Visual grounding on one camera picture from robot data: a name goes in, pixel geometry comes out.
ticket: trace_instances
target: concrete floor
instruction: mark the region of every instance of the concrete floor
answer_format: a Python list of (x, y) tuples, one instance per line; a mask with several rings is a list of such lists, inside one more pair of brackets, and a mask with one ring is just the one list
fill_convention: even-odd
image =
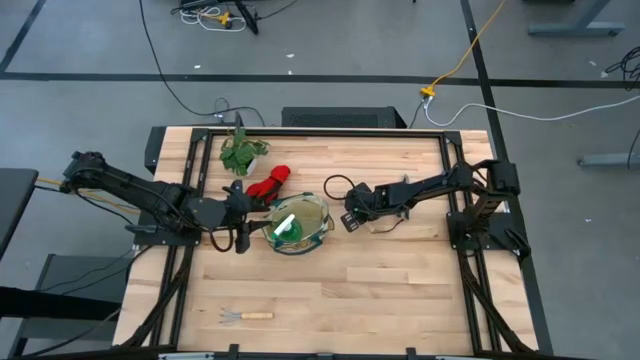
[[(287, 1), (256, 3), (266, 14)], [(474, 1), (484, 24), (498, 0)], [(495, 79), (611, 80), (600, 73), (633, 46), (640, 22), (633, 0), (612, 2), (602, 20), (625, 21), (615, 38), (547, 39), (526, 35), (532, 21), (575, 17), (584, 6), (510, 1), (482, 38)], [(0, 46), (6, 49), (35, 0), (0, 1)], [(205, 32), (169, 10), (173, 0), (145, 1), (149, 31), (166, 73), (437, 76), (468, 47), (455, 1), (301, 0), (260, 23), (261, 34)], [(130, 0), (49, 0), (8, 72), (155, 74), (138, 15)], [(477, 76), (469, 61), (456, 77)], [(335, 83), (182, 82), (179, 96), (199, 111), (224, 96), (256, 107), (268, 125), (283, 106), (395, 106), (409, 120), (419, 85)], [(494, 87), (499, 107), (553, 116), (634, 93), (621, 89)], [(460, 106), (482, 102), (476, 86), (440, 86), (432, 116), (448, 120)], [(628, 151), (640, 123), (640, 102), (572, 120), (539, 123), (500, 116), (509, 156), (518, 165), (520, 197), (550, 335), (558, 355), (629, 359), (640, 336), (639, 174), (584, 171), (578, 156)], [(258, 121), (243, 114), (250, 125)], [(75, 150), (99, 150), (113, 165), (150, 178), (142, 166), (149, 128), (210, 123), (171, 98), (160, 82), (0, 81), (0, 166), (31, 167), (59, 178)], [(428, 128), (420, 116), (416, 127)], [(488, 129), (486, 112), (465, 112), (458, 129)], [(122, 221), (78, 199), (37, 192), (0, 263), (0, 283), (33, 288), (48, 253), (117, 256), (131, 244)], [(17, 321), (0, 323), (0, 357)], [(30, 350), (42, 344), (32, 344)], [(104, 347), (85, 343), (72, 349)]]

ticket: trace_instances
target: white cable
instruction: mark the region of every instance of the white cable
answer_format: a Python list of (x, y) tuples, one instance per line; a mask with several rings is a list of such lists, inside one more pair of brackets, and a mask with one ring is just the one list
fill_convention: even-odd
[(632, 101), (636, 101), (638, 99), (640, 99), (640, 95), (634, 96), (634, 97), (632, 97), (630, 99), (621, 101), (619, 103), (595, 106), (595, 107), (592, 107), (592, 108), (589, 108), (589, 109), (585, 109), (585, 110), (582, 110), (582, 111), (578, 111), (578, 112), (575, 112), (575, 113), (572, 113), (572, 114), (556, 116), (556, 117), (550, 117), (550, 118), (541, 118), (541, 117), (537, 117), (537, 116), (523, 115), (523, 114), (518, 114), (518, 113), (507, 111), (507, 110), (494, 108), (492, 106), (487, 106), (487, 105), (483, 105), (483, 104), (476, 104), (476, 103), (470, 103), (470, 104), (467, 104), (467, 105), (463, 106), (462, 109), (458, 110), (458, 112), (454, 115), (454, 117), (451, 120), (449, 120), (449, 122), (447, 122), (445, 124), (440, 124), (440, 123), (437, 123), (437, 122), (433, 121), (431, 119), (431, 117), (429, 116), (429, 105), (431, 104), (431, 101), (433, 100), (433, 97), (430, 96), (427, 99), (427, 102), (424, 104), (424, 115), (426, 116), (427, 120), (429, 120), (430, 123), (432, 123), (433, 125), (438, 126), (438, 127), (447, 127), (447, 126), (453, 124), (458, 119), (458, 116), (460, 116), (460, 114), (463, 111), (465, 111), (468, 107), (471, 107), (471, 106), (477, 106), (477, 107), (481, 107), (481, 108), (485, 108), (485, 109), (491, 109), (491, 110), (495, 110), (495, 111), (497, 111), (499, 113), (502, 113), (502, 114), (521, 117), (521, 118), (524, 118), (524, 119), (538, 120), (538, 121), (558, 121), (558, 120), (564, 120), (564, 119), (568, 119), (570, 117), (582, 115), (582, 114), (585, 114), (585, 113), (588, 113), (588, 112), (591, 112), (591, 111), (604, 110), (604, 109), (609, 109), (609, 108), (613, 108), (613, 107), (616, 107), (616, 106), (628, 104), (628, 103), (630, 103)]
[(203, 17), (202, 14), (211, 15), (211, 16), (220, 16), (220, 14), (222, 14), (222, 11), (220, 10), (220, 8), (215, 7), (215, 6), (205, 8), (202, 12), (180, 10), (180, 20), (182, 20), (182, 22), (187, 24), (187, 25), (200, 24), (200, 26), (203, 29), (207, 30), (207, 31), (240, 32), (240, 31), (242, 31), (242, 30), (247, 28), (247, 22), (243, 18), (230, 18), (229, 19), (229, 21), (234, 21), (234, 20), (242, 21), (242, 25), (243, 26), (240, 29), (210, 28), (210, 27), (207, 27), (203, 23), (202, 19), (203, 18), (207, 19), (207, 18)]

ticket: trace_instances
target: electrical wire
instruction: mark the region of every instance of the electrical wire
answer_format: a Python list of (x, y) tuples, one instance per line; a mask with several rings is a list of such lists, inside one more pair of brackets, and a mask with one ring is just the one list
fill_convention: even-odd
[(238, 106), (238, 107), (229, 108), (229, 109), (222, 110), (222, 111), (213, 111), (213, 112), (209, 112), (209, 113), (201, 113), (201, 112), (194, 111), (191, 108), (189, 108), (187, 105), (185, 105), (182, 102), (182, 100), (180, 100), (178, 95), (176, 95), (176, 93), (173, 91), (173, 89), (171, 89), (171, 86), (169, 86), (169, 83), (167, 82), (167, 79), (164, 76), (164, 73), (162, 72), (162, 68), (160, 67), (160, 62), (158, 61), (158, 55), (156, 54), (156, 50), (155, 50), (155, 48), (153, 46), (153, 42), (151, 41), (151, 36), (149, 35), (149, 29), (147, 28), (147, 21), (146, 21), (145, 16), (144, 16), (144, 6), (142, 5), (142, 0), (138, 0), (138, 4), (140, 5), (140, 19), (142, 20), (142, 27), (144, 28), (144, 34), (145, 34), (145, 36), (147, 38), (147, 42), (149, 43), (149, 48), (151, 49), (151, 54), (153, 55), (153, 61), (155, 62), (156, 68), (158, 69), (158, 74), (160, 75), (160, 79), (162, 80), (162, 83), (167, 88), (167, 90), (169, 90), (169, 93), (171, 93), (171, 96), (173, 96), (173, 98), (176, 99), (176, 101), (178, 102), (178, 104), (180, 104), (180, 106), (182, 106), (182, 108), (184, 108), (188, 112), (190, 112), (190, 113), (192, 113), (194, 115), (198, 115), (198, 116), (213, 116), (213, 115), (223, 114), (223, 113), (226, 113), (226, 112), (231, 112), (231, 111), (236, 111), (236, 110), (238, 110), (238, 111), (239, 110), (251, 110), (251, 111), (255, 112), (256, 115), (258, 115), (258, 118), (260, 119), (260, 122), (262, 123), (262, 126), (266, 126), (265, 125), (265, 121), (262, 118), (262, 115), (260, 114), (260, 112), (256, 108), (253, 108), (251, 106)]
[(633, 90), (640, 80), (640, 61), (636, 62), (636, 66), (631, 69), (629, 62), (640, 58), (640, 46), (631, 49), (620, 62), (609, 66), (605, 72), (610, 74), (618, 69), (622, 70), (622, 83), (627, 91)]
[(631, 170), (631, 156), (633, 155), (633, 148), (636, 146), (636, 141), (638, 141), (638, 136), (640, 135), (640, 129), (636, 132), (636, 136), (633, 138), (633, 142), (631, 143), (631, 148), (629, 149), (629, 155), (627, 156), (627, 170)]
[(498, 13), (500, 13), (500, 10), (502, 10), (502, 7), (504, 6), (504, 4), (507, 2), (507, 0), (502, 0), (502, 2), (500, 3), (500, 5), (498, 5), (498, 8), (493, 12), (493, 15), (491, 15), (491, 17), (489, 18), (489, 20), (487, 20), (486, 24), (484, 24), (484, 26), (482, 27), (482, 29), (480, 29), (480, 31), (478, 32), (478, 34), (476, 34), (476, 37), (473, 39), (473, 41), (471, 42), (471, 45), (469, 46), (469, 48), (467, 49), (467, 52), (464, 53), (464, 55), (462, 56), (462, 59), (460, 59), (460, 62), (458, 62), (458, 65), (456, 65), (456, 67), (449, 71), (448, 73), (444, 74), (444, 75), (440, 75), (440, 77), (438, 77), (434, 82), (431, 83), (431, 85), (429, 85), (428, 87), (422, 89), (422, 93), (424, 95), (428, 95), (428, 96), (435, 96), (435, 87), (436, 85), (442, 80), (445, 79), (453, 74), (455, 74), (456, 72), (458, 72), (458, 70), (460, 70), (460, 67), (462, 67), (462, 64), (464, 64), (464, 61), (467, 59), (467, 57), (469, 57), (469, 54), (471, 54), (471, 50), (473, 50), (473, 47), (476, 45), (476, 43), (478, 42), (478, 40), (480, 39), (480, 36), (482, 35), (482, 33), (484, 33), (484, 31), (489, 27), (489, 25), (493, 22), (493, 20), (496, 18), (496, 16), (498, 15)]
[(413, 113), (413, 119), (411, 120), (411, 125), (409, 125), (409, 129), (413, 128), (413, 124), (415, 124), (416, 118), (418, 118), (418, 111), (420, 111), (420, 108), (423, 106), (424, 100), (425, 99), (422, 98), (422, 101), (420, 101), (420, 103), (418, 104), (418, 107), (416, 108), (416, 111)]
[(129, 262), (129, 264), (128, 264), (125, 268), (122, 268), (122, 269), (120, 269), (120, 270), (118, 270), (118, 271), (112, 272), (111, 274), (105, 275), (105, 276), (103, 276), (103, 277), (101, 277), (101, 278), (99, 278), (99, 279), (97, 279), (97, 280), (95, 280), (95, 281), (92, 281), (92, 282), (88, 283), (88, 284), (82, 285), (82, 286), (80, 286), (80, 287), (77, 287), (77, 288), (74, 288), (74, 289), (71, 289), (71, 290), (67, 290), (67, 291), (65, 291), (65, 292), (61, 293), (60, 295), (67, 295), (67, 294), (74, 293), (74, 292), (76, 292), (76, 291), (80, 291), (80, 290), (86, 289), (86, 288), (88, 288), (88, 287), (91, 287), (91, 286), (93, 286), (93, 285), (95, 285), (95, 284), (99, 283), (99, 282), (102, 282), (102, 281), (104, 281), (104, 280), (110, 279), (110, 278), (112, 278), (112, 277), (114, 277), (114, 276), (116, 276), (116, 275), (118, 275), (118, 274), (122, 273), (123, 271), (126, 271), (126, 272), (127, 272), (127, 277), (128, 277), (128, 273), (129, 273), (129, 271), (130, 271), (131, 266), (133, 265), (133, 263), (134, 263), (134, 262), (135, 262), (135, 261), (136, 261), (140, 256), (142, 256), (142, 254), (144, 254), (145, 252), (147, 252), (147, 251), (148, 251), (149, 249), (151, 249), (151, 248), (152, 248), (152, 246), (147, 246), (146, 248), (144, 248), (143, 250), (141, 250), (139, 253), (137, 253), (137, 254), (133, 257), (133, 259), (131, 259), (131, 261)]
[(393, 226), (391, 227), (391, 229), (387, 229), (387, 230), (376, 230), (376, 231), (372, 231), (371, 233), (372, 233), (372, 234), (385, 234), (385, 233), (391, 232), (391, 231), (393, 231), (396, 227), (398, 227), (398, 225), (400, 225), (400, 223), (401, 223), (401, 222), (403, 222), (403, 221), (404, 221), (404, 219), (400, 219), (400, 220), (398, 220), (398, 222), (397, 222), (395, 225), (393, 225)]
[(638, 96), (634, 96), (630, 99), (621, 101), (621, 102), (617, 102), (614, 104), (606, 104), (606, 105), (600, 105), (600, 106), (595, 106), (589, 109), (585, 109), (585, 110), (581, 110), (575, 113), (571, 113), (571, 114), (567, 114), (567, 115), (562, 115), (562, 116), (556, 116), (556, 117), (548, 117), (548, 118), (543, 118), (543, 117), (537, 117), (537, 116), (531, 116), (531, 115), (524, 115), (524, 114), (518, 114), (512, 111), (507, 111), (507, 110), (502, 110), (502, 109), (498, 109), (492, 106), (487, 106), (487, 105), (483, 105), (483, 104), (477, 104), (477, 103), (470, 103), (467, 104), (465, 106), (463, 106), (460, 110), (458, 110), (458, 112), (453, 116), (453, 118), (451, 120), (449, 120), (446, 123), (438, 123), (436, 121), (434, 121), (433, 119), (431, 119), (431, 117), (429, 116), (429, 105), (431, 105), (431, 101), (433, 100), (433, 97), (428, 97), (426, 104), (424, 104), (424, 115), (426, 116), (427, 120), (432, 123), (435, 126), (438, 127), (447, 127), (451, 124), (453, 124), (457, 119), (458, 116), (460, 116), (460, 114), (462, 114), (463, 111), (465, 111), (467, 108), (475, 106), (475, 107), (481, 107), (484, 109), (490, 109), (490, 110), (494, 110), (497, 111), (501, 114), (506, 114), (506, 115), (511, 115), (511, 116), (515, 116), (515, 117), (520, 117), (523, 119), (530, 119), (530, 120), (537, 120), (537, 121), (558, 121), (558, 120), (565, 120), (574, 116), (578, 116), (578, 115), (582, 115), (582, 114), (586, 114), (588, 112), (591, 111), (596, 111), (596, 110), (604, 110), (604, 109), (610, 109), (616, 106), (621, 106), (621, 105), (625, 105), (628, 104), (632, 101), (636, 101), (640, 99), (640, 95)]
[[(94, 171), (94, 172), (95, 172), (95, 171), (98, 171), (98, 170), (96, 170), (96, 169), (92, 169), (92, 168), (78, 169), (75, 173), (71, 174), (71, 176), (74, 176), (74, 175), (76, 175), (77, 173), (80, 173), (80, 172), (82, 172), (82, 171)], [(127, 179), (124, 179), (124, 178), (122, 178), (122, 177), (120, 177), (120, 176), (118, 176), (118, 175), (115, 175), (115, 174), (112, 174), (112, 173), (109, 173), (109, 172), (105, 172), (105, 173), (101, 173), (101, 174), (102, 174), (102, 175), (106, 175), (106, 176), (111, 176), (112, 178), (114, 178), (114, 179), (116, 179), (116, 180), (122, 181), (122, 182), (124, 182), (124, 183), (128, 183), (128, 184), (129, 184), (129, 186), (135, 187), (135, 188), (137, 188), (137, 189), (139, 189), (139, 190), (141, 190), (141, 191), (144, 191), (144, 192), (146, 192), (146, 193), (148, 193), (148, 194), (151, 194), (151, 195), (155, 196), (156, 198), (158, 198), (159, 200), (161, 200), (162, 202), (164, 202), (165, 204), (167, 204), (167, 206), (168, 206), (168, 207), (169, 207), (173, 212), (175, 212), (175, 213), (176, 213), (176, 215), (178, 216), (179, 220), (180, 220), (183, 224), (186, 224), (187, 226), (189, 226), (190, 228), (192, 228), (192, 229), (197, 229), (197, 230), (201, 230), (201, 231), (209, 231), (208, 229), (204, 229), (204, 228), (202, 228), (201, 226), (198, 226), (198, 225), (194, 224), (193, 222), (191, 222), (191, 221), (187, 220), (187, 218), (184, 216), (184, 214), (183, 214), (180, 210), (178, 210), (178, 208), (176, 208), (176, 207), (175, 207), (175, 205), (173, 205), (173, 204), (171, 203), (171, 201), (169, 201), (169, 200), (165, 199), (165, 197), (164, 197), (164, 196), (162, 196), (160, 193), (158, 193), (158, 192), (156, 192), (156, 191), (153, 191), (153, 190), (151, 190), (151, 189), (147, 189), (147, 188), (146, 188), (146, 187), (144, 187), (144, 186), (140, 186), (140, 185), (138, 185), (138, 184), (136, 184), (136, 183), (134, 183), (134, 182), (130, 182), (130, 181), (128, 181)]]
[(189, 10), (184, 11), (180, 10), (180, 20), (187, 25), (196, 25), (199, 24), (203, 29), (207, 31), (219, 31), (219, 32), (241, 32), (247, 28), (247, 22), (245, 19), (241, 17), (229, 17), (228, 21), (238, 20), (242, 22), (242, 27), (240, 29), (219, 29), (219, 28), (209, 28), (207, 27), (203, 19), (209, 20), (218, 20), (218, 17), (221, 16), (222, 11), (220, 8), (212, 6), (207, 7), (202, 10)]
[[(46, 184), (52, 184), (52, 185), (62, 185), (62, 181), (58, 181), (58, 180), (52, 180), (52, 179), (47, 179), (47, 178), (38, 178), (36, 181), (38, 182), (43, 182)], [(47, 190), (47, 191), (55, 191), (61, 194), (64, 194), (62, 191), (57, 190), (57, 189), (52, 189), (52, 188), (45, 188), (44, 186), (36, 186), (36, 188), (41, 189), (41, 190)], [(78, 192), (82, 193), (84, 196), (91, 198), (94, 201), (99, 201), (99, 202), (103, 202), (106, 204), (109, 204), (115, 208), (118, 208), (119, 210), (127, 213), (127, 214), (131, 214), (131, 215), (138, 215), (140, 214), (140, 211), (138, 210), (138, 208), (130, 206), (130, 205), (126, 205), (126, 204), (118, 204), (115, 203), (111, 200), (108, 200), (98, 194), (95, 193), (96, 190), (79, 190)]]
[(327, 195), (327, 197), (331, 200), (336, 200), (336, 201), (342, 201), (345, 200), (347, 198), (347, 196), (343, 196), (341, 198), (339, 197), (333, 197), (331, 196), (331, 194), (329, 194), (329, 192), (327, 191), (327, 183), (329, 183), (329, 180), (331, 179), (335, 179), (335, 178), (341, 178), (341, 179), (345, 179), (349, 182), (349, 184), (351, 184), (351, 188), (355, 189), (356, 185), (353, 183), (353, 181), (351, 181), (351, 179), (349, 179), (348, 177), (342, 175), (342, 174), (336, 174), (336, 175), (331, 175), (329, 176), (325, 181), (324, 184), (322, 185), (322, 188), (324, 189), (324, 194)]
[(80, 334), (72, 337), (71, 339), (65, 340), (59, 344), (50, 346), (46, 349), (42, 349), (42, 350), (38, 350), (35, 352), (32, 352), (31, 354), (26, 354), (26, 355), (22, 355), (19, 356), (18, 358), (22, 358), (22, 357), (32, 357), (32, 356), (38, 356), (38, 355), (42, 355), (42, 354), (46, 354), (48, 352), (51, 352), (53, 350), (59, 349), (65, 345), (68, 345), (76, 340), (80, 340), (81, 338), (91, 334), (92, 332), (98, 330), (99, 328), (101, 328), (102, 326), (104, 326), (107, 322), (109, 322), (109, 320), (113, 319), (114, 316), (118, 315), (118, 313), (120, 313), (120, 311), (122, 310), (122, 308), (118, 308), (116, 309), (114, 312), (112, 312), (111, 314), (109, 314), (109, 316), (107, 316), (104, 320), (102, 320), (99, 324), (81, 332)]
[(226, 111), (226, 109), (229, 109), (231, 107), (231, 104), (229, 104), (229, 100), (227, 100), (226, 98), (220, 96), (218, 97), (214, 102), (213, 102), (213, 111), (215, 112), (219, 112), (220, 114), (218, 115), (214, 115), (215, 118), (220, 119), (220, 123), (224, 123), (224, 113), (222, 113), (220, 111), (220, 109), (218, 108), (218, 102), (220, 101), (224, 101), (225, 104), (225, 108), (224, 110)]
[(118, 256), (117, 258), (115, 258), (112, 262), (108, 263), (107, 265), (105, 265), (105, 266), (103, 266), (103, 267), (101, 267), (101, 268), (96, 268), (96, 269), (93, 269), (93, 270), (89, 270), (89, 271), (87, 271), (86, 273), (82, 274), (81, 276), (77, 277), (77, 278), (76, 278), (76, 279), (74, 279), (74, 280), (63, 281), (63, 282), (57, 283), (57, 284), (55, 284), (55, 285), (49, 286), (48, 288), (40, 289), (40, 290), (38, 290), (38, 291), (39, 291), (39, 292), (47, 292), (47, 291), (49, 291), (49, 290), (52, 290), (52, 289), (57, 288), (58, 286), (68, 285), (68, 284), (73, 284), (73, 283), (75, 283), (75, 282), (78, 282), (78, 281), (80, 281), (80, 280), (84, 279), (85, 277), (87, 277), (87, 276), (91, 275), (91, 274), (92, 274), (92, 273), (94, 273), (94, 272), (102, 271), (102, 270), (107, 270), (107, 269), (108, 269), (108, 268), (110, 268), (111, 266), (113, 266), (113, 265), (115, 265), (116, 263), (118, 263), (118, 261), (122, 260), (125, 256), (129, 255), (129, 253), (130, 253), (130, 252), (132, 252), (132, 251), (133, 251), (133, 249), (129, 249), (129, 250), (127, 250), (127, 252), (126, 252), (126, 253), (124, 253), (124, 254), (122, 254), (122, 255)]
[(229, 229), (229, 245), (227, 245), (226, 248), (222, 248), (220, 245), (218, 245), (218, 243), (216, 242), (216, 239), (213, 237), (213, 232), (218, 230), (224, 230), (224, 229), (209, 230), (209, 239), (211, 240), (211, 245), (213, 245), (213, 247), (219, 252), (227, 252), (231, 250), (231, 248), (233, 247), (233, 231)]
[(268, 19), (268, 18), (270, 18), (270, 17), (272, 17), (272, 16), (274, 16), (274, 15), (276, 15), (276, 14), (278, 14), (278, 13), (282, 12), (282, 11), (285, 11), (286, 9), (288, 9), (289, 7), (291, 7), (291, 5), (293, 5), (293, 4), (297, 3), (297, 2), (298, 2), (298, 0), (293, 0), (293, 1), (291, 1), (290, 3), (288, 3), (287, 5), (285, 5), (285, 6), (281, 7), (280, 9), (278, 9), (278, 10), (276, 10), (276, 11), (272, 12), (272, 13), (271, 13), (271, 14), (269, 14), (269, 15), (266, 15), (266, 16), (256, 16), (256, 17), (255, 17), (255, 18), (256, 18), (256, 21), (264, 20), (264, 19)]
[(102, 210), (104, 210), (104, 211), (110, 212), (110, 213), (112, 213), (113, 215), (115, 215), (115, 216), (118, 216), (118, 217), (122, 218), (122, 219), (123, 219), (124, 221), (126, 221), (129, 225), (133, 225), (133, 223), (131, 222), (131, 220), (127, 219), (124, 215), (119, 214), (119, 213), (117, 213), (117, 212), (115, 212), (115, 211), (113, 211), (113, 210), (111, 210), (111, 209), (109, 209), (109, 208), (106, 208), (106, 207), (102, 206), (102, 205), (98, 205), (98, 204), (94, 203), (93, 201), (89, 200), (88, 198), (84, 197), (84, 196), (83, 196), (83, 195), (81, 195), (80, 193), (77, 193), (76, 195), (78, 195), (78, 197), (79, 197), (80, 199), (82, 199), (82, 200), (84, 200), (84, 201), (88, 202), (89, 204), (91, 204), (91, 205), (93, 205), (93, 206), (95, 206), (95, 207), (98, 207), (98, 208), (100, 208), (100, 209), (102, 209)]

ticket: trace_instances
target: red cloth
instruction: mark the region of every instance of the red cloth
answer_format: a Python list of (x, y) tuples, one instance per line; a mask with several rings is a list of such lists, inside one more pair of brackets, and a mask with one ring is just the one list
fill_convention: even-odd
[(265, 205), (278, 198), (278, 191), (287, 180), (291, 170), (286, 165), (278, 165), (271, 170), (271, 176), (261, 183), (253, 184), (247, 188), (247, 195), (254, 199), (259, 199)]

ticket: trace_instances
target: wooden table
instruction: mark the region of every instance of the wooden table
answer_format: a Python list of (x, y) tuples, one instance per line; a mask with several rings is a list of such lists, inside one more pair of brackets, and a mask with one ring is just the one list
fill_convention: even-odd
[[(191, 130), (167, 128), (156, 180), (182, 181)], [(278, 136), (278, 130), (270, 131), (276, 135), (261, 137), (271, 143), (270, 152), (259, 158), (245, 186), (286, 164), (292, 173), (280, 196), (311, 191), (325, 198), (336, 228), (320, 248), (293, 257), (276, 254), (259, 231), (243, 255), (219, 253), (208, 236), (202, 237), (191, 267), (179, 350), (227, 351), (235, 343), (242, 352), (403, 354), (415, 347), (418, 354), (471, 354), (457, 255), (445, 222), (447, 198), (419, 203), (411, 220), (389, 233), (372, 234), (366, 226), (347, 233), (338, 220), (344, 213), (342, 204), (328, 199), (322, 189), (324, 180), (337, 173), (371, 188), (399, 181), (405, 174), (411, 181), (440, 174), (437, 141)], [(460, 133), (467, 162), (493, 158), (486, 132)], [(205, 188), (205, 196), (218, 199), (224, 198), (222, 186), (235, 179), (218, 160), (223, 140), (214, 138)], [(202, 151), (198, 149), (196, 163)], [(344, 194), (349, 188), (336, 179), (329, 191)], [(372, 227), (384, 230), (396, 221), (386, 217)], [(224, 244), (227, 239), (220, 236), (218, 241)], [(153, 248), (133, 265), (114, 344), (128, 338), (154, 305), (166, 251)], [(515, 256), (499, 250), (484, 254), (496, 307), (523, 342), (537, 348)], [(275, 318), (221, 324), (221, 308), (273, 312)], [(489, 349), (484, 312), (477, 302), (476, 309), (483, 347)], [(161, 343), (167, 342), (172, 311), (167, 310)]]

